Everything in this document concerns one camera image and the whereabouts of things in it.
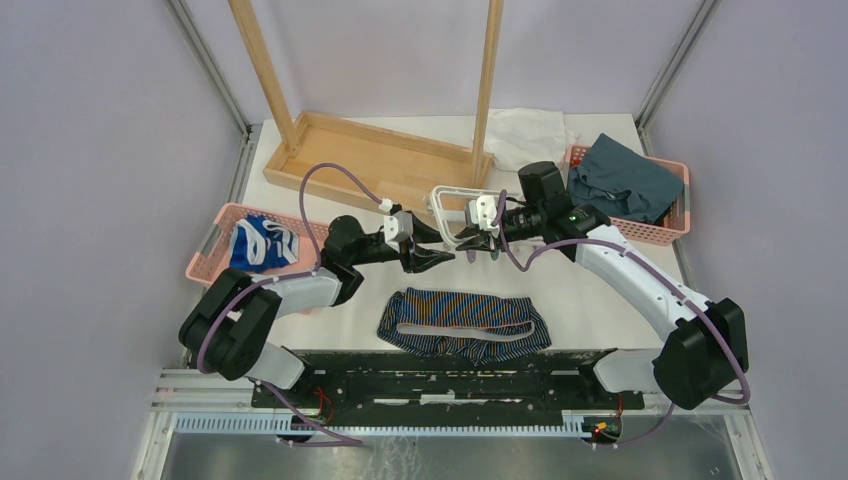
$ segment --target wooden beam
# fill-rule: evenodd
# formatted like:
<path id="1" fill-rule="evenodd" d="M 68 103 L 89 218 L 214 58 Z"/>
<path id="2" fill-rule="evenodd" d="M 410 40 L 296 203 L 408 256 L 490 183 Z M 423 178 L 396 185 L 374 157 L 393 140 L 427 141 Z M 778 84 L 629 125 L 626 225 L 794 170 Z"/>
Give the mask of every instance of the wooden beam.
<path id="1" fill-rule="evenodd" d="M 251 63 L 253 63 L 253 69 L 256 70 L 259 84 L 262 85 L 265 99 L 271 108 L 271 115 L 274 116 L 274 121 L 277 122 L 277 128 L 283 137 L 284 148 L 290 156 L 297 155 L 300 150 L 300 138 L 297 136 L 294 123 L 292 123 L 291 113 L 288 105 L 286 105 L 286 99 L 283 97 L 277 72 L 271 63 L 271 56 L 268 54 L 265 39 L 262 38 L 262 31 L 259 29 L 259 21 L 256 19 L 253 5 L 250 4 L 250 0 L 229 1 L 233 18 L 236 20 L 241 38 L 244 40 L 244 46 L 247 48 L 248 55 L 250 55 Z"/>
<path id="2" fill-rule="evenodd" d="M 498 53 L 498 37 L 501 30 L 503 0 L 489 0 L 489 17 L 486 21 L 486 43 L 483 47 L 483 69 L 480 72 L 480 92 L 477 96 L 477 119 L 474 124 L 474 144 L 471 149 L 472 186 L 482 187 L 483 140 L 486 138 L 486 123 L 489 120 L 489 101 L 492 98 L 492 80 L 495 75 L 495 57 Z"/>

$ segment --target tabletop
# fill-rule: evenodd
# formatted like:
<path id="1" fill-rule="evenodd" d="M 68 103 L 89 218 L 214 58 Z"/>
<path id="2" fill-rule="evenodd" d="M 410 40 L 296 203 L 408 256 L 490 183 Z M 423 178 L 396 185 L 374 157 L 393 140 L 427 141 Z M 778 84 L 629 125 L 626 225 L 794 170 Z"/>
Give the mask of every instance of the tabletop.
<path id="1" fill-rule="evenodd" d="M 457 145 L 471 146 L 473 116 L 383 117 L 352 119 Z M 577 143 L 591 145 L 601 133 L 638 153 L 642 146 L 629 114 L 565 115 Z M 297 191 L 268 183 L 262 169 L 280 143 L 273 120 L 267 120 L 256 147 L 242 203 L 300 216 Z M 518 185 L 514 172 L 491 170 L 486 188 Z M 329 223 L 339 215 L 353 215 L 365 231 L 382 225 L 382 215 L 307 195 L 306 214 L 310 221 Z M 633 242 L 645 256 L 671 276 L 681 279 L 671 246 L 660 247 Z M 519 248 L 516 257 L 526 261 L 529 247 Z M 420 274 L 406 274 L 400 265 L 375 264 L 356 267 L 365 281 L 356 295 L 344 305 L 315 309 L 308 315 L 293 314 L 278 319 L 268 341 L 295 350 L 396 350 L 377 338 L 376 331 L 389 297 L 407 287 L 429 290 L 483 293 L 500 297 L 530 297 L 545 320 L 552 349 L 591 350 L 618 348 L 659 348 L 656 333 L 642 316 L 612 287 L 593 273 L 573 264 L 565 256 L 550 252 L 543 262 L 521 273 L 506 255 L 492 260 L 477 255 L 475 263 L 464 256 Z"/>

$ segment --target plastic basket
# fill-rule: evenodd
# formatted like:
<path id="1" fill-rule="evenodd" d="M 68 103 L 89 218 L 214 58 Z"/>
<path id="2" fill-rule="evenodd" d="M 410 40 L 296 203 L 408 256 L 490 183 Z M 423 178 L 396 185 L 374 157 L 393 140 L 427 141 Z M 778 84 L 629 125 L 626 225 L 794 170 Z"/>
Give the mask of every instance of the plastic basket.
<path id="1" fill-rule="evenodd" d="M 273 268 L 262 272 L 266 275 L 277 275 L 286 272 L 298 272 L 309 269 L 315 264 L 317 252 L 312 247 L 309 235 L 303 220 L 289 215 L 247 207 L 238 203 L 228 203 L 221 207 L 218 216 L 215 217 L 215 230 L 203 250 L 196 252 L 186 269 L 186 277 L 205 286 L 212 285 L 218 275 L 230 266 L 230 237 L 236 222 L 247 217 L 248 214 L 264 215 L 266 218 L 280 222 L 287 228 L 300 236 L 297 252 L 297 262 L 287 265 L 285 268 Z M 318 240 L 318 246 L 323 247 L 327 238 L 327 225 L 323 223 L 309 222 L 312 233 Z"/>
<path id="2" fill-rule="evenodd" d="M 569 168 L 580 165 L 583 156 L 589 152 L 591 147 L 586 145 L 571 145 L 565 152 Z M 689 231 L 689 169 L 686 165 L 671 160 L 645 157 L 660 165 L 683 180 L 683 193 L 671 204 L 671 210 L 663 218 L 663 225 L 648 225 L 646 223 L 632 222 L 621 218 L 613 218 L 612 223 L 625 237 L 640 242 L 653 243 L 654 245 L 671 245 L 671 242 L 682 237 Z"/>

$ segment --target wooden tray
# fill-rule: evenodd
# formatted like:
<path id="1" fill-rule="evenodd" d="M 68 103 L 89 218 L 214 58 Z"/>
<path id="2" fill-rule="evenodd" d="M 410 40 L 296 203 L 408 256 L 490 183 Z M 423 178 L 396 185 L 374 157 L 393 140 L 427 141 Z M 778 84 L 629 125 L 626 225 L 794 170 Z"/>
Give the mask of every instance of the wooden tray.
<path id="1" fill-rule="evenodd" d="M 275 185 L 299 189 L 310 168 L 333 162 L 354 172 L 377 196 L 426 215 L 424 198 L 436 185 L 473 184 L 470 148 L 313 112 L 298 116 L 295 132 L 300 139 L 297 155 L 280 145 L 265 166 L 265 177 Z M 484 153 L 483 162 L 486 178 L 492 154 Z M 374 202 L 337 170 L 315 172 L 306 191 L 376 210 Z"/>
<path id="2" fill-rule="evenodd" d="M 437 185 L 483 187 L 492 165 L 492 154 L 483 151 L 483 138 L 503 0 L 489 1 L 471 149 L 313 112 L 302 112 L 292 122 L 250 0 L 229 0 L 229 3 L 283 139 L 265 166 L 269 182 L 299 189 L 303 176 L 312 166 L 337 163 L 353 172 L 378 197 L 389 198 L 422 215 L 427 215 L 424 198 Z M 316 172 L 310 177 L 307 191 L 348 205 L 377 209 L 374 202 L 338 171 Z"/>

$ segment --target white wall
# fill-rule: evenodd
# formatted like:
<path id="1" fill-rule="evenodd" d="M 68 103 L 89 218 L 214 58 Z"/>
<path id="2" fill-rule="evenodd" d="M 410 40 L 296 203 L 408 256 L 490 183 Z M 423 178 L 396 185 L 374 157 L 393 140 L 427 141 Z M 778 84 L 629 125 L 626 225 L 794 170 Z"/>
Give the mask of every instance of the white wall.
<path id="1" fill-rule="evenodd" d="M 239 138 L 163 1 L 4 1 L 0 63 L 0 478 L 127 478 Z"/>
<path id="2" fill-rule="evenodd" d="M 270 117 L 226 2 L 190 0 L 252 123 Z M 253 0 L 292 114 L 470 115 L 487 0 Z M 697 0 L 504 8 L 493 108 L 636 113 Z"/>
<path id="3" fill-rule="evenodd" d="M 698 285 L 745 310 L 781 479 L 845 478 L 848 3 L 723 2 L 651 138 L 692 174 Z"/>

